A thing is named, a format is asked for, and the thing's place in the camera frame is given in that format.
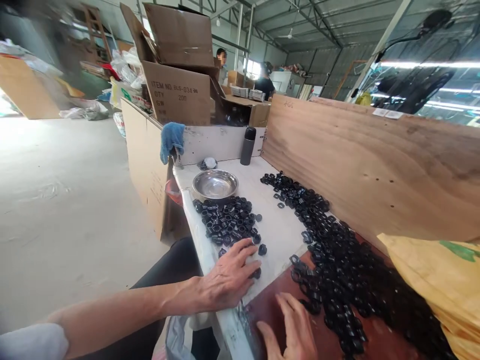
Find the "stainless steel bowl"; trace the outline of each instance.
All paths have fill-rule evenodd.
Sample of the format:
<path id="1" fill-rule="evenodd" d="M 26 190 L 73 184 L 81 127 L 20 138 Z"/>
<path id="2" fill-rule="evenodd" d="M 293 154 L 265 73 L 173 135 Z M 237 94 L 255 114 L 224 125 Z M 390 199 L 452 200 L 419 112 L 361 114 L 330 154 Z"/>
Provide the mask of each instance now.
<path id="1" fill-rule="evenodd" d="M 193 189 L 206 199 L 221 200 L 235 194 L 237 177 L 224 170 L 206 170 L 193 179 Z"/>

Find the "fluorescent light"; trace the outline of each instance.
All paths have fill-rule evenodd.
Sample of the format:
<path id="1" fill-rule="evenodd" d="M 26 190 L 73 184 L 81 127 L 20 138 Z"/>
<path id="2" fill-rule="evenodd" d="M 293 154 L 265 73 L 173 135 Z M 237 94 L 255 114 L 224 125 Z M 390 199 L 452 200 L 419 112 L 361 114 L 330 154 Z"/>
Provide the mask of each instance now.
<path id="1" fill-rule="evenodd" d="M 451 108 L 458 108 L 458 109 L 465 109 L 465 110 L 480 110 L 480 107 L 478 106 L 460 105 L 460 104 L 454 104 L 450 102 L 429 101 L 427 102 L 427 104 L 438 105 L 438 106 L 448 106 Z"/>
<path id="2" fill-rule="evenodd" d="M 459 108 L 456 108 L 456 107 L 447 107 L 447 106 L 438 106 L 438 105 L 429 105 L 429 104 L 425 104 L 424 106 L 428 107 L 428 108 L 436 108 L 436 109 L 444 109 L 444 110 L 453 110 L 453 111 L 463 112 L 462 109 L 459 109 Z"/>
<path id="3" fill-rule="evenodd" d="M 438 91 L 442 92 L 448 92 L 448 93 L 463 93 L 463 94 L 470 94 L 473 92 L 473 90 L 468 90 L 468 89 L 454 89 L 454 88 L 448 88 L 448 87 L 442 87 Z"/>
<path id="4" fill-rule="evenodd" d="M 395 62 L 383 61 L 380 63 L 385 67 L 399 68 L 399 69 L 414 69 L 414 68 L 457 68 L 457 69 L 480 69 L 480 62 Z"/>
<path id="5" fill-rule="evenodd" d="M 374 93 L 374 94 L 371 94 L 371 97 L 372 98 L 385 98 L 385 99 L 388 99 L 390 96 L 388 95 L 385 95 L 385 94 L 381 94 L 381 93 Z M 395 100 L 405 100 L 404 97 L 399 97 L 399 96 L 392 96 L 391 97 L 392 99 L 395 99 Z"/>

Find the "black pants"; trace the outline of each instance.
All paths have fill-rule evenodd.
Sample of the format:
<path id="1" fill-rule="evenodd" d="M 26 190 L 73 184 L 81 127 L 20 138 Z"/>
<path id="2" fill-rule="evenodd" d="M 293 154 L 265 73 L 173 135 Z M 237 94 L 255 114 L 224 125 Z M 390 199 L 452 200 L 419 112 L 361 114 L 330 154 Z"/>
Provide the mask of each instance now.
<path id="1" fill-rule="evenodd" d="M 188 280 L 194 276 L 201 276 L 195 245 L 191 237 L 183 238 L 174 243 L 170 250 L 157 261 L 155 265 L 137 281 L 131 289 L 147 288 L 157 285 L 173 284 Z M 130 334 L 123 339 L 91 354 L 79 357 L 79 360 L 151 360 L 155 345 L 165 325 L 165 319 L 155 321 L 144 328 Z M 192 340 L 192 353 L 197 360 L 204 358 L 201 349 L 217 347 L 213 332 L 200 330 L 194 331 Z M 200 353 L 196 344 L 201 344 Z M 206 359 L 216 359 L 208 355 Z"/>

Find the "hand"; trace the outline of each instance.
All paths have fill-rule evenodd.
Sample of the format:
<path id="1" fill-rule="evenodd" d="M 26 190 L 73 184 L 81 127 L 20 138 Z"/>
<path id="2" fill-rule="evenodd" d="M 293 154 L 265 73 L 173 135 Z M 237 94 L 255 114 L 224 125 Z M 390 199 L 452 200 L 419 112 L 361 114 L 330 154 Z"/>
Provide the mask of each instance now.
<path id="1" fill-rule="evenodd" d="M 200 280 L 205 312 L 234 308 L 254 284 L 249 278 L 260 267 L 260 261 L 245 264 L 258 248 L 246 238 L 235 243 L 215 264 L 209 274 Z"/>
<path id="2" fill-rule="evenodd" d="M 317 346 L 307 310 L 289 293 L 282 292 L 275 297 L 285 317 L 286 349 L 282 356 L 272 328 L 263 321 L 257 322 L 265 340 L 268 360 L 317 360 Z"/>

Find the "gray sleeve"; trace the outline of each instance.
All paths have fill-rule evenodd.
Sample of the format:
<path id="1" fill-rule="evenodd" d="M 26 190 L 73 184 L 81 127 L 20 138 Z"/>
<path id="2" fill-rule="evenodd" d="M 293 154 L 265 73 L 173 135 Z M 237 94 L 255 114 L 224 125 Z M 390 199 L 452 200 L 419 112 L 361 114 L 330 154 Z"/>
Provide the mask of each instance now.
<path id="1" fill-rule="evenodd" d="M 0 335 L 0 360 L 63 360 L 69 349 L 64 329 L 54 323 Z"/>

